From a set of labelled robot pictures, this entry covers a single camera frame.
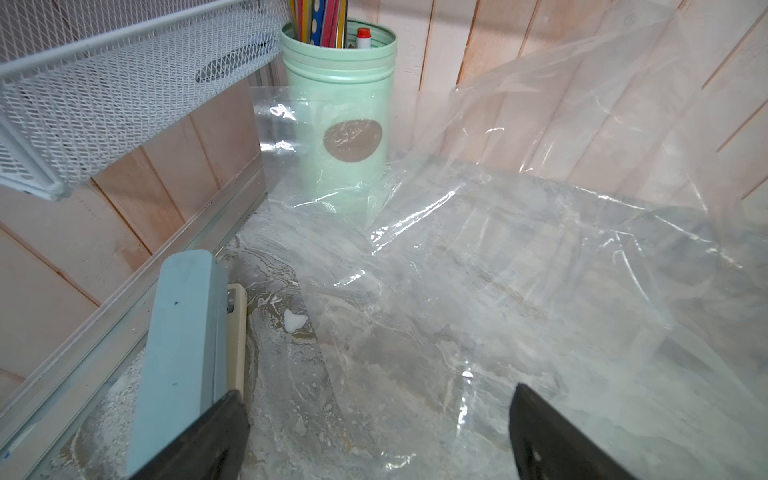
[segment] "plastic bag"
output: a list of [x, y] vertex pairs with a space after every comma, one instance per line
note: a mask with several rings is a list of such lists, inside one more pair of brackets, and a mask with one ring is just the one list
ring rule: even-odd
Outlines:
[[615, 2], [596, 33], [393, 105], [380, 174], [336, 188], [356, 211], [308, 196], [301, 132], [376, 96], [252, 90], [355, 475], [514, 478], [518, 382], [638, 478], [762, 475], [768, 243], [689, 58], [674, 11]]

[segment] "light blue impulse sealer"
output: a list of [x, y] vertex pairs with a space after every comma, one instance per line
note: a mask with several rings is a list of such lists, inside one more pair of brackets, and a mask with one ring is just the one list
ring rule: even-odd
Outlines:
[[[235, 310], [236, 298], [241, 321], [229, 328], [229, 337], [234, 338], [230, 343], [235, 345], [228, 345], [227, 310]], [[243, 287], [230, 286], [228, 306], [227, 273], [207, 250], [176, 253], [163, 262], [128, 446], [127, 476], [234, 388], [232, 381], [227, 385], [227, 359], [242, 354], [242, 359], [233, 361], [244, 360], [244, 300]], [[242, 379], [238, 386], [242, 389]]]

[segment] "metal edge strip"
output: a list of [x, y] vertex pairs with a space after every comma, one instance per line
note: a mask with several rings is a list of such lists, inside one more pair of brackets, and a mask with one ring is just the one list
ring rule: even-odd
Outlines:
[[171, 237], [22, 386], [0, 413], [3, 478], [25, 478], [65, 432], [79, 426], [84, 413], [106, 392], [103, 388], [149, 327], [154, 287], [161, 264], [183, 250], [216, 250], [261, 203], [266, 182], [256, 157]]
[[0, 185], [5, 185], [6, 187], [12, 188], [14, 190], [22, 191], [25, 194], [35, 195], [36, 197], [42, 198], [43, 200], [50, 200], [55, 202], [61, 200], [63, 197], [63, 195], [53, 194], [44, 188], [26, 184], [9, 177], [3, 177], [2, 174], [0, 174]]

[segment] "gray marble surface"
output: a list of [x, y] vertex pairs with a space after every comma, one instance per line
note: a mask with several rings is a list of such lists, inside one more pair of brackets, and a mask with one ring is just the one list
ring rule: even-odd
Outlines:
[[[249, 296], [242, 478], [514, 478], [518, 382], [638, 478], [763, 477], [764, 237], [466, 165], [428, 165], [370, 227], [297, 188], [221, 257]], [[49, 478], [120, 476], [140, 369]]]

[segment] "glue stick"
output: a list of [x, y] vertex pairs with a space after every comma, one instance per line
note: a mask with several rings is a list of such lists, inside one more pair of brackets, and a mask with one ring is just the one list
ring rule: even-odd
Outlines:
[[371, 48], [371, 29], [360, 27], [357, 29], [356, 48]]

